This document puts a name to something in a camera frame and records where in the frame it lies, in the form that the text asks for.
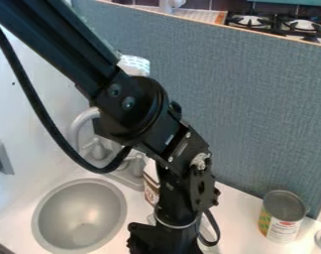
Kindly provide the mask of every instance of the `toy kitchen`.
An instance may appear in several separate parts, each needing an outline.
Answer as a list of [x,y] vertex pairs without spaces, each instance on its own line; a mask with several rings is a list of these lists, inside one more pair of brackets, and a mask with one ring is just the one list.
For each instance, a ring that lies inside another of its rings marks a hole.
[[321,0],[239,0],[227,8],[217,23],[321,44]]

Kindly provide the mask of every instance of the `gas burner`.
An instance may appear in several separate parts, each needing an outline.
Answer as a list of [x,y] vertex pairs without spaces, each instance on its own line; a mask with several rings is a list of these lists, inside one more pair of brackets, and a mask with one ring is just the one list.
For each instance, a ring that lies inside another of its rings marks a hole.
[[247,27],[269,29],[272,25],[270,17],[255,16],[255,15],[241,15],[235,14],[226,19],[227,25],[233,27]]
[[291,31],[302,31],[308,33],[321,33],[321,25],[310,20],[282,21],[282,24]]
[[310,43],[315,43],[315,44],[320,44],[318,38],[315,35],[306,35],[302,41],[305,42],[310,42]]

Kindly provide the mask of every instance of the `tin can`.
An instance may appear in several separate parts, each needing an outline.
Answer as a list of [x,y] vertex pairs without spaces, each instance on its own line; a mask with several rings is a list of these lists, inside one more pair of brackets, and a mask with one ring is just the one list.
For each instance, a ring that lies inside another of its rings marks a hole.
[[306,212],[305,204],[296,194],[286,190],[270,191],[263,201],[260,231],[271,241],[292,242]]

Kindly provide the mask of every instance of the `can label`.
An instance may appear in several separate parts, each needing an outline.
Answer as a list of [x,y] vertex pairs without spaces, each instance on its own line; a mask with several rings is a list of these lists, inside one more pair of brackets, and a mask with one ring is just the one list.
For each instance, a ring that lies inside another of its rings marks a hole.
[[269,240],[278,243],[292,242],[298,233],[300,221],[284,221],[271,216],[263,207],[259,227],[261,233]]

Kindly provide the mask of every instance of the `white countertop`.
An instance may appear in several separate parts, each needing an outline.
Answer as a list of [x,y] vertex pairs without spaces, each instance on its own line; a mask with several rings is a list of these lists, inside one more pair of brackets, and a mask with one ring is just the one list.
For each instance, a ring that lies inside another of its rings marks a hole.
[[[59,165],[65,174],[51,179],[44,185],[32,185],[20,200],[8,207],[0,215],[0,243],[17,254],[49,253],[35,240],[31,231],[34,210],[52,189],[77,179],[103,179],[116,185],[128,203],[128,215],[120,232],[102,248],[91,254],[129,253],[126,241],[129,238],[127,226],[130,222],[147,223],[147,216],[153,212],[142,192],[131,190],[103,176],[95,175],[79,168],[70,160]],[[221,254],[318,254],[314,244],[314,234],[321,229],[321,222],[305,218],[298,239],[290,244],[277,244],[264,238],[258,230],[258,217],[262,200],[239,190],[216,183],[221,191],[219,205],[211,208],[221,228],[219,243]]]

